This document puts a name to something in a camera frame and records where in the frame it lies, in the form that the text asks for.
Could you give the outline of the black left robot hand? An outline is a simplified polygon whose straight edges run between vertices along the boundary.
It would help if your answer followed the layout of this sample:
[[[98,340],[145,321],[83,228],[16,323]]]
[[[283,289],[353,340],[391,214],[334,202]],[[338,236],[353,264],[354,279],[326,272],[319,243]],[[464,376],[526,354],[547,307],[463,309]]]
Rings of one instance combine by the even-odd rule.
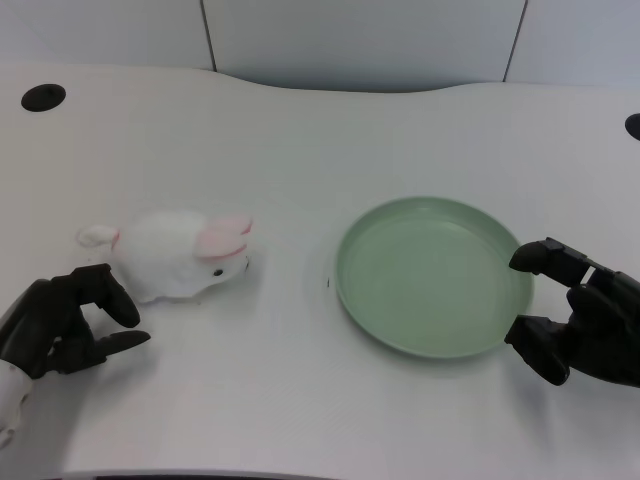
[[[125,328],[95,339],[82,307],[94,304]],[[27,288],[1,318],[1,360],[36,380],[71,374],[150,339],[139,312],[107,264],[79,267]]]

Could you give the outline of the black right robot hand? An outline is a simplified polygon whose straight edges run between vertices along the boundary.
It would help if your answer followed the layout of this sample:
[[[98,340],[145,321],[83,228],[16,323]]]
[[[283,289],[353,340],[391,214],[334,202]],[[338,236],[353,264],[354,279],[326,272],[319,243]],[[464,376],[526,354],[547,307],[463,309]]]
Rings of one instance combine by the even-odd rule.
[[[519,247],[509,267],[568,288],[566,323],[519,315],[504,338],[531,369],[555,386],[573,370],[639,386],[638,281],[550,237]]]

